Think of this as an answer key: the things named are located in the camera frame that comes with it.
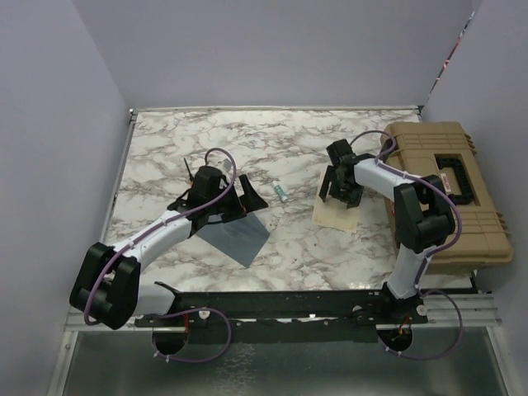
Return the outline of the beige letter paper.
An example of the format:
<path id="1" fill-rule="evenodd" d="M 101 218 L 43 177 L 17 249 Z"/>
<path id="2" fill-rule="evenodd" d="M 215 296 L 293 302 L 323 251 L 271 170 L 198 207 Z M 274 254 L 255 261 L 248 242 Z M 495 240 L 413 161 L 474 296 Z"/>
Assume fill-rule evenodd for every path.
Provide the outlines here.
<path id="1" fill-rule="evenodd" d="M 359 219 L 358 208 L 347 208 L 345 203 L 327 195 L 325 201 L 319 197 L 325 171 L 319 173 L 318 189 L 313 206 L 312 223 L 321 227 L 355 233 Z"/>

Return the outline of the green white glue stick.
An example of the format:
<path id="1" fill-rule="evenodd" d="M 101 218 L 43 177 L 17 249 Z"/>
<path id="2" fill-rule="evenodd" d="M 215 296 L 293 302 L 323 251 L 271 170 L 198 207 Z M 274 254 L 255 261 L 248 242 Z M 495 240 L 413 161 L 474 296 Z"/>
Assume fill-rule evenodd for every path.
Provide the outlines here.
<path id="1" fill-rule="evenodd" d="M 280 197 L 280 200 L 282 202 L 286 202 L 288 200 L 288 197 L 287 197 L 285 191 L 282 189 L 280 183 L 278 181 L 273 181 L 272 182 L 272 186 L 273 186 L 274 191 L 276 192 L 276 194 Z"/>

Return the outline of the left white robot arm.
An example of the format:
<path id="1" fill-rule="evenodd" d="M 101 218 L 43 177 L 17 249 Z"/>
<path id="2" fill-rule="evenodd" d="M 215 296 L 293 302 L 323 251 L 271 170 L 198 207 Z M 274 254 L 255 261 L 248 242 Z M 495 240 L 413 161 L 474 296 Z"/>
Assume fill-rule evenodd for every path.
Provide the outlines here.
<path id="1" fill-rule="evenodd" d="M 177 323 L 182 315 L 177 292 L 160 282 L 142 285 L 140 276 L 167 250 L 209 225 L 210 217 L 227 224 L 267 208 L 246 175 L 238 180 L 242 195 L 222 170 L 202 166 L 190 188 L 148 227 L 114 245 L 91 245 L 69 296 L 70 306 L 84 312 L 87 324 L 102 323 L 114 330 L 143 315 L 154 315 L 167 326 Z"/>

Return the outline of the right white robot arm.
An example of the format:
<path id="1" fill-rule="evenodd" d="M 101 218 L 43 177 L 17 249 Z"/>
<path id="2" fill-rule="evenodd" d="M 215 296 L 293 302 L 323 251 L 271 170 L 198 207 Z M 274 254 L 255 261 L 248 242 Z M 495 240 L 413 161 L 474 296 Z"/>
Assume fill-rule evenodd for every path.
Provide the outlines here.
<path id="1" fill-rule="evenodd" d="M 327 146 L 327 166 L 318 196 L 332 197 L 356 208 L 369 188 L 394 204 L 394 237 L 399 244 L 394 270 L 384 288 L 390 296 L 379 302 L 380 316 L 396 323 L 408 314 L 406 299 L 418 294 L 431 257 L 455 231 L 455 204 L 435 175 L 419 177 L 383 163 L 371 154 L 358 155 L 345 139 Z"/>

